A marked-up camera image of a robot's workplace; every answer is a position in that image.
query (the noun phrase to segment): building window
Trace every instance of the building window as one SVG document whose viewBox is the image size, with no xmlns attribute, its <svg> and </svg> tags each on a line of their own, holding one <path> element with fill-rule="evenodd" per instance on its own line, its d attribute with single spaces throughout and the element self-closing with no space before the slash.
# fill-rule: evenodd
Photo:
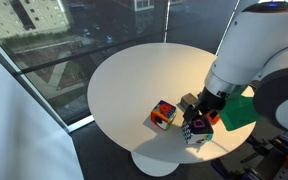
<svg viewBox="0 0 288 180">
<path fill-rule="evenodd" d="M 137 15 L 137 20 L 141 20 L 142 19 L 142 14 L 138 14 Z"/>
<path fill-rule="evenodd" d="M 148 7 L 148 0 L 143 1 L 143 7 Z"/>
<path fill-rule="evenodd" d="M 148 7 L 148 0 L 137 0 L 137 8 Z"/>
<path fill-rule="evenodd" d="M 142 8 L 143 2 L 141 0 L 137 0 L 137 8 Z"/>
</svg>

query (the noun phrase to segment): glass window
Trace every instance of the glass window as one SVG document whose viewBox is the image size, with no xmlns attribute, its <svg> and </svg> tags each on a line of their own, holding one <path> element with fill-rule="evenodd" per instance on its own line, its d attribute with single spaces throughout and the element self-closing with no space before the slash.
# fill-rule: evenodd
<svg viewBox="0 0 288 180">
<path fill-rule="evenodd" d="M 155 2 L 161 3 L 159 9 L 147 10 L 134 8 L 142 0 L 127 1 L 127 6 L 110 0 L 61 1 L 65 13 L 55 10 L 61 6 L 56 0 L 21 2 L 0 6 L 0 46 L 68 125 L 82 118 L 81 112 L 90 113 L 88 82 L 105 59 L 130 46 L 162 42 L 165 33 L 162 1 Z M 43 17 L 31 16 L 37 8 Z M 142 13 L 152 19 L 138 25 Z"/>
<path fill-rule="evenodd" d="M 148 0 L 143 0 L 143 7 L 148 7 Z"/>
<path fill-rule="evenodd" d="M 142 7 L 143 7 L 143 1 L 137 0 L 137 8 L 142 8 Z"/>
<path fill-rule="evenodd" d="M 171 4 L 167 42 L 186 44 L 215 54 L 237 3 L 237 0 L 180 0 Z"/>
<path fill-rule="evenodd" d="M 154 6 L 154 0 L 150 0 L 150 6 Z"/>
</svg>

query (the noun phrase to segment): table pedestal base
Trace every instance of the table pedestal base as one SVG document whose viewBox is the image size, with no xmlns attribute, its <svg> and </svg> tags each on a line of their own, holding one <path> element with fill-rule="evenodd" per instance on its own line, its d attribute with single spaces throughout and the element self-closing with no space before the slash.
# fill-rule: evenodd
<svg viewBox="0 0 288 180">
<path fill-rule="evenodd" d="M 131 152 L 131 154 L 136 166 L 145 174 L 154 177 L 166 176 L 172 173 L 179 165 L 178 163 L 169 163 L 148 158 L 135 152 Z"/>
</svg>

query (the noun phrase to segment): white wall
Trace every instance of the white wall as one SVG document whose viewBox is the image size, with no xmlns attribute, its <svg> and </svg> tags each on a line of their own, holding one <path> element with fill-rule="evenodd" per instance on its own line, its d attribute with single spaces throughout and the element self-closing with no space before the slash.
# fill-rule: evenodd
<svg viewBox="0 0 288 180">
<path fill-rule="evenodd" d="M 1 64 L 0 179 L 83 179 L 71 137 Z"/>
</svg>

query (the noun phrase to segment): window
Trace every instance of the window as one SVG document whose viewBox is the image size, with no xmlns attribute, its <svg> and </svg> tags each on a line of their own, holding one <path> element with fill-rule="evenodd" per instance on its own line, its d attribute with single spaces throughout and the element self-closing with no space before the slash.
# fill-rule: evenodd
<svg viewBox="0 0 288 180">
<path fill-rule="evenodd" d="M 164 31 L 163 23 L 156 24 L 154 30 L 146 27 L 139 30 L 136 27 L 138 22 L 134 13 L 138 17 L 142 12 L 134 10 L 137 5 L 134 3 L 139 2 L 143 7 L 152 2 L 149 0 L 123 0 L 131 5 L 119 5 L 116 9 L 102 6 L 103 1 L 92 1 L 92 8 L 87 6 L 75 11 L 69 8 L 73 1 L 61 1 L 63 7 L 68 7 L 65 13 L 60 11 L 62 5 L 56 0 L 0 1 L 0 7 L 6 10 L 5 15 L 0 12 L 0 23 L 5 23 L 3 26 L 0 24 L 0 43 L 20 69 L 19 76 L 25 76 L 32 82 L 32 88 L 39 91 L 48 107 L 67 125 L 91 114 L 86 98 L 88 81 L 105 59 L 137 44 L 162 42 Z M 27 18 L 19 18 L 24 17 L 21 13 L 14 16 L 18 12 L 11 5 L 17 2 L 25 8 Z M 113 1 L 106 3 L 116 7 Z M 148 11 L 153 12 L 152 18 L 163 18 L 165 13 L 162 8 Z M 101 26 L 100 32 L 95 33 L 93 23 Z"/>
<path fill-rule="evenodd" d="M 142 8 L 143 2 L 141 0 L 137 0 L 137 8 Z"/>
<path fill-rule="evenodd" d="M 148 7 L 148 0 L 143 1 L 143 7 Z"/>
<path fill-rule="evenodd" d="M 137 15 L 137 20 L 142 20 L 143 14 L 138 14 Z"/>
<path fill-rule="evenodd" d="M 150 6 L 154 6 L 154 0 L 150 0 Z"/>
</svg>

